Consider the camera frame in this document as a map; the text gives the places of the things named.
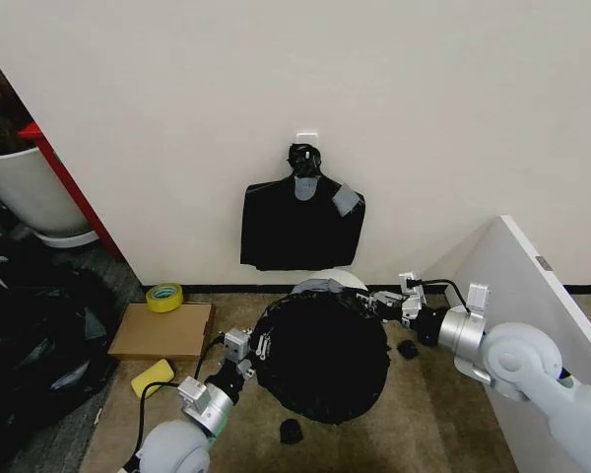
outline gray tag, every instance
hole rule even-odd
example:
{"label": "gray tag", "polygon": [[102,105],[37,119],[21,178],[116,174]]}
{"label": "gray tag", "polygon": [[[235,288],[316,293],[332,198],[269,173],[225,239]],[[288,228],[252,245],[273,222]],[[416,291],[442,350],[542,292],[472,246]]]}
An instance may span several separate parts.
{"label": "gray tag", "polygon": [[360,201],[359,195],[346,184],[343,184],[333,196],[333,203],[342,217],[346,217]]}

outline cardboard box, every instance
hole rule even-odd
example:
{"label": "cardboard box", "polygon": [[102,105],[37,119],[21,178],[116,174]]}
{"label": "cardboard box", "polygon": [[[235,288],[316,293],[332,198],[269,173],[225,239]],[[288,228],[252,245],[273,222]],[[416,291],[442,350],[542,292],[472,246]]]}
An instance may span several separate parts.
{"label": "cardboard box", "polygon": [[197,360],[213,317],[212,304],[182,304],[166,313],[151,312],[146,304],[130,304],[109,354],[119,360]]}

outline potted plant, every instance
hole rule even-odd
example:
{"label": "potted plant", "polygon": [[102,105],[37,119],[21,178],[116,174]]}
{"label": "potted plant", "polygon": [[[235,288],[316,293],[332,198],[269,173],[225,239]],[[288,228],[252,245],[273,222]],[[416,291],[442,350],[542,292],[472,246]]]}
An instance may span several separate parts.
{"label": "potted plant", "polygon": [[32,121],[0,70],[0,201],[49,246],[96,239],[43,154],[18,136]]}

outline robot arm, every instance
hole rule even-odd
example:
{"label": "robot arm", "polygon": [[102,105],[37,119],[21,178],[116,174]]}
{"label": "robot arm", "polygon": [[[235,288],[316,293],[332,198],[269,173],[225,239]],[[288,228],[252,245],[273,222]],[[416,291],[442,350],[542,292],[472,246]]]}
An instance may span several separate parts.
{"label": "robot arm", "polygon": [[535,404],[554,439],[591,473],[591,386],[563,369],[556,343],[524,323],[502,323],[485,334],[487,286],[471,284],[466,306],[442,314],[422,306],[422,292],[411,289],[415,280],[412,273],[401,275],[407,298],[402,323],[417,330],[427,345],[437,340],[453,352],[461,373],[510,399]]}
{"label": "robot arm", "polygon": [[205,383],[188,376],[177,387],[182,412],[191,422],[172,421],[153,429],[138,452],[141,473],[208,473],[208,450],[228,421],[246,380],[254,376],[249,330],[230,330],[221,369]]}

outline white board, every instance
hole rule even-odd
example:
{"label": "white board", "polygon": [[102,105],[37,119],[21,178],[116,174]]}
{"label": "white board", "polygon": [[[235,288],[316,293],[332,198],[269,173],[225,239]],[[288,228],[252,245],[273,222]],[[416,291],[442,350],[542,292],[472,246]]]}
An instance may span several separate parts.
{"label": "white board", "polygon": [[[487,331],[508,321],[540,328],[557,343],[564,367],[591,384],[591,322],[538,256],[514,220],[501,216],[453,279],[463,294],[470,282],[491,287]],[[454,294],[449,300],[458,304]],[[489,388],[487,393],[520,473],[582,471],[554,441],[545,418],[531,403],[510,401]]]}

